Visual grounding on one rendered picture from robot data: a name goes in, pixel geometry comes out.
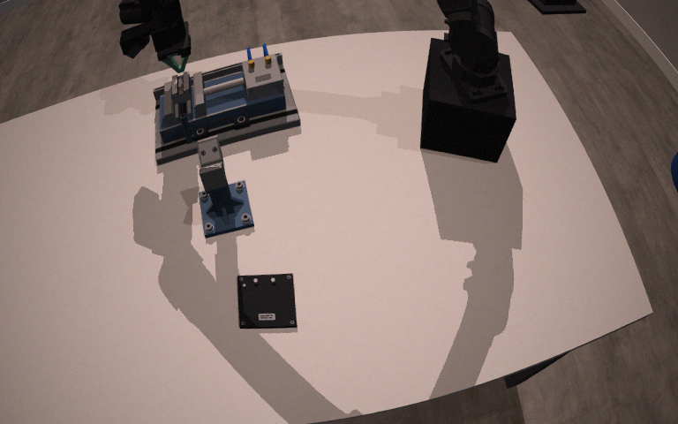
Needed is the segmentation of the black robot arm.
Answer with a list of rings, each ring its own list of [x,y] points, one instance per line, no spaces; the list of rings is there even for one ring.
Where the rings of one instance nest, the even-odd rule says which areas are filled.
[[[447,18],[444,23],[450,27],[444,41],[451,49],[443,49],[440,60],[467,101],[478,104],[505,97],[508,87],[498,74],[500,55],[492,5],[487,0],[437,3]],[[180,18],[179,0],[122,0],[118,7],[124,25],[143,23],[121,32],[119,43],[124,55],[134,59],[149,44],[150,35],[155,52],[172,47],[169,29],[155,25],[166,27]]]

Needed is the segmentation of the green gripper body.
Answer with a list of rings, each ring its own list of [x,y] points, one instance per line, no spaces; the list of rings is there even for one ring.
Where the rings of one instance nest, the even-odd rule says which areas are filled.
[[[181,55],[181,57],[188,57],[191,55],[191,36],[188,34],[188,21],[184,22],[183,16],[181,16],[173,25],[168,25],[166,27],[155,25],[156,28],[160,29],[168,28],[172,42],[171,48],[157,52],[158,61],[165,60],[167,59],[167,56],[176,53],[178,56]]]

